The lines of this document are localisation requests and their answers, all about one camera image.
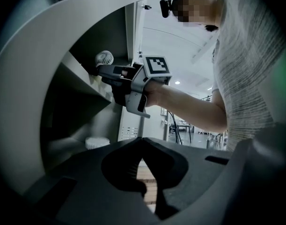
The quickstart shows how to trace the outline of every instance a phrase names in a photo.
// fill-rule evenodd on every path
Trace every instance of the person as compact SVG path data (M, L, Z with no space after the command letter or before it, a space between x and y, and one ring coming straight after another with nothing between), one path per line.
M202 101L170 86L150 81L147 106L158 105L206 131L228 131L227 150L275 124L267 102L286 40L272 12L261 0L173 0L173 15L183 23L219 30L213 64L212 101Z

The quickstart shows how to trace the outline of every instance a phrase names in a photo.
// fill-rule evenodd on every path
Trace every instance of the white shelf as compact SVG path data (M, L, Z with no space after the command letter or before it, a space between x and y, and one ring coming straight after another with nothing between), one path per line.
M89 75L75 57L67 52L55 74L57 83L82 93L98 95L112 102L109 85L101 82L100 77Z

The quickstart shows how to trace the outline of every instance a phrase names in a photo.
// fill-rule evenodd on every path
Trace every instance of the dark hair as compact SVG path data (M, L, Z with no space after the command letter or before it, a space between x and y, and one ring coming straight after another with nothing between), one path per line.
M183 11L178 11L178 4L179 4L179 1L180 3L182 4L183 3L183 0L173 0L172 1L172 13L174 16L176 16L178 18L178 20L180 22L188 22L189 21L189 17L186 17L186 16L183 16ZM205 26L205 29L209 32L212 32L212 31L215 31L217 29L219 29L217 26L214 26L214 25L206 25Z

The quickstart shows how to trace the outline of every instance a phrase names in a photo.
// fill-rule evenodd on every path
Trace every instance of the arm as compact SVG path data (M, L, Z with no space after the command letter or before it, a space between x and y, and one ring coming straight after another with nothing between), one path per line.
M227 129L225 105L218 90L213 92L211 103L154 81L147 85L145 91L148 106L164 107L188 123L207 131L223 133Z

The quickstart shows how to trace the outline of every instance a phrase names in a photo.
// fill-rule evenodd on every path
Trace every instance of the gray striped shirt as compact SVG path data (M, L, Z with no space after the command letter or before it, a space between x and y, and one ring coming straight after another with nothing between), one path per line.
M225 103L227 149L273 126L259 87L286 45L273 14L261 0L225 0L215 49L213 91Z

